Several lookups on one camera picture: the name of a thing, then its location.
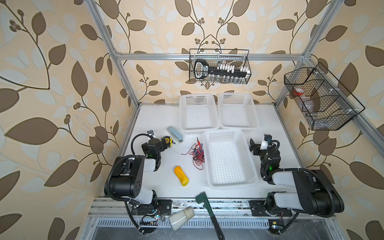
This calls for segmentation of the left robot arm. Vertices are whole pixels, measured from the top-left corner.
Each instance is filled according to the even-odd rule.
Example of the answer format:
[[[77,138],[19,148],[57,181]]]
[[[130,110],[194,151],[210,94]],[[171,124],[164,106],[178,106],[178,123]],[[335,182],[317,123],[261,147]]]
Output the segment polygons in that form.
[[[139,137],[149,138],[148,142],[141,145],[143,155],[137,155],[134,151],[134,142]],[[145,172],[156,172],[160,168],[161,153],[172,145],[171,137],[158,139],[153,136],[152,131],[134,136],[131,141],[132,153],[116,158],[105,183],[105,195],[124,203],[131,222],[143,235],[151,231],[145,230],[137,223],[128,205],[138,208],[144,217],[154,218],[160,214],[161,207],[158,204],[157,193],[143,186],[143,176]]]

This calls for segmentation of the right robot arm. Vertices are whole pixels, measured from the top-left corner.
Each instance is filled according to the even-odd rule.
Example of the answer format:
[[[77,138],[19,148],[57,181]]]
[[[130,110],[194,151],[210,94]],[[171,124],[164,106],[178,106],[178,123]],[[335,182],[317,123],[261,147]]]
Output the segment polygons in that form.
[[[260,144],[250,141],[250,152],[261,161],[262,180],[274,186],[295,188],[291,193],[270,192],[264,202],[249,202],[255,216],[291,217],[286,224],[270,223],[271,234],[284,234],[300,213],[330,218],[345,210],[342,197],[324,171],[281,168],[279,148],[280,142],[270,135],[265,135]]]

